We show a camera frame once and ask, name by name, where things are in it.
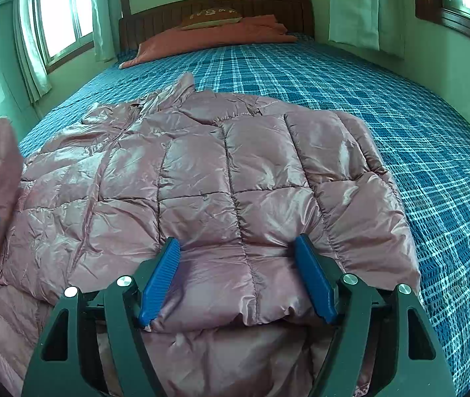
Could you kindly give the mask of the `pink quilted down jacket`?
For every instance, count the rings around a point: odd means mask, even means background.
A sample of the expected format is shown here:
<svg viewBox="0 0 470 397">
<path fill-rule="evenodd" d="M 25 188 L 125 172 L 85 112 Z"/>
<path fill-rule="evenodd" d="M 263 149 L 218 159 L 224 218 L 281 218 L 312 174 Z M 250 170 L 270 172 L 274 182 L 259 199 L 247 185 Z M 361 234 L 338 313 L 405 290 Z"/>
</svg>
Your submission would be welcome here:
<svg viewBox="0 0 470 397">
<path fill-rule="evenodd" d="M 98 105 L 23 158 L 0 118 L 0 382 L 19 395 L 65 288 L 181 262 L 143 342 L 170 396 L 304 396 L 330 343 L 290 243 L 367 284 L 420 287 L 395 179 L 341 111 L 197 91 Z"/>
</svg>

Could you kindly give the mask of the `light green curtain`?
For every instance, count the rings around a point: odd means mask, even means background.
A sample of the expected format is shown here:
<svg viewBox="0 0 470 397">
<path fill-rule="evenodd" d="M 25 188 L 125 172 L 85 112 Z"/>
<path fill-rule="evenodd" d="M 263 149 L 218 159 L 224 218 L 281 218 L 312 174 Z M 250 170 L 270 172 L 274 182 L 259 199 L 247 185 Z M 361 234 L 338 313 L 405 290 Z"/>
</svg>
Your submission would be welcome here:
<svg viewBox="0 0 470 397">
<path fill-rule="evenodd" d="M 119 51 L 121 0 L 91 0 L 91 5 L 95 58 L 98 62 L 107 62 Z"/>
<path fill-rule="evenodd" d="M 31 22 L 31 0 L 13 0 L 13 30 L 21 75 L 31 103 L 43 98 L 52 86 L 37 45 Z"/>
</svg>

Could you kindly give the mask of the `blue plaid bed cover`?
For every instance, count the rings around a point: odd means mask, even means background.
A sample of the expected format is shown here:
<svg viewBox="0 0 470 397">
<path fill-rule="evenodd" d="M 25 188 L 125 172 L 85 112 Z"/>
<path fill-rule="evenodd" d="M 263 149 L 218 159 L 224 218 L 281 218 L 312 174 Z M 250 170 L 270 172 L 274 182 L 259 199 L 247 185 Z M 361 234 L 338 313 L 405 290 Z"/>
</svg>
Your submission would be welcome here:
<svg viewBox="0 0 470 397">
<path fill-rule="evenodd" d="M 343 110 L 364 120 L 395 176 L 418 248 L 421 288 L 459 395 L 470 391 L 470 125 L 430 90 L 304 36 L 110 66 L 21 140 L 31 155 L 96 103 L 133 100 L 192 73 L 198 89 Z"/>
</svg>

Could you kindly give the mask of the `brown embroidered cushion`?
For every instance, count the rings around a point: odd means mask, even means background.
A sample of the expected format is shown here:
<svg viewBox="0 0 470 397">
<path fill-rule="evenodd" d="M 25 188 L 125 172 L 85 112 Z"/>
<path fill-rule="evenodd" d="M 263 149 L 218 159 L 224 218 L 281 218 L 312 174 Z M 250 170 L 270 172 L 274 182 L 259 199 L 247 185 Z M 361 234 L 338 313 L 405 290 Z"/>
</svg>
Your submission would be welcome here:
<svg viewBox="0 0 470 397">
<path fill-rule="evenodd" d="M 184 18 L 179 25 L 180 30 L 196 30 L 237 23 L 242 15 L 233 8 L 215 7 L 203 9 Z"/>
</svg>

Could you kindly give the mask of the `orange pillow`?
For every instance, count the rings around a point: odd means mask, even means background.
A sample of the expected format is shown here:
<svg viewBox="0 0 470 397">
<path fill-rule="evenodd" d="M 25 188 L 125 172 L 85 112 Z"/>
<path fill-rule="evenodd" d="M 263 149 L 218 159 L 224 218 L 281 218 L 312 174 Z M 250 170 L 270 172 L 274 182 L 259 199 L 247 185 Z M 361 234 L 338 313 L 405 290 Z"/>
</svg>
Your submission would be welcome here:
<svg viewBox="0 0 470 397">
<path fill-rule="evenodd" d="M 244 17 L 239 22 L 201 28 L 165 30 L 140 44 L 134 59 L 120 64 L 120 69 L 206 48 L 260 43 L 293 43 L 298 39 L 277 22 L 274 15 Z"/>
</svg>

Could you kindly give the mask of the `dark wooden headboard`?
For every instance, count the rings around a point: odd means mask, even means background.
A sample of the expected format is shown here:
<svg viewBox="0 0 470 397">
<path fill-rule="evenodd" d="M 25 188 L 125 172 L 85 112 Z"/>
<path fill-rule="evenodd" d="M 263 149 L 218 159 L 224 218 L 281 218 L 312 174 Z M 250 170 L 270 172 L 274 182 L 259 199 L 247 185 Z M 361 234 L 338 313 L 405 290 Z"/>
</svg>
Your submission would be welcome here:
<svg viewBox="0 0 470 397">
<path fill-rule="evenodd" d="M 237 18 L 272 15 L 287 31 L 315 36 L 311 0 L 182 0 L 125 15 L 118 24 L 122 52 L 175 27 L 216 26 Z"/>
</svg>

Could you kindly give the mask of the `window with wooden frame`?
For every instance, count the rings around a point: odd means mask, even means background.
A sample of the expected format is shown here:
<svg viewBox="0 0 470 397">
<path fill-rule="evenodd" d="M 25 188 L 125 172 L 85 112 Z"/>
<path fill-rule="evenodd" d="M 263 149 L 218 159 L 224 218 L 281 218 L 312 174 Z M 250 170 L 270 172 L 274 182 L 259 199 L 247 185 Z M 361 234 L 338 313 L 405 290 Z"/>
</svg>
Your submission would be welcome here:
<svg viewBox="0 0 470 397">
<path fill-rule="evenodd" d="M 93 47 L 91 0 L 29 0 L 29 7 L 47 72 Z"/>
</svg>

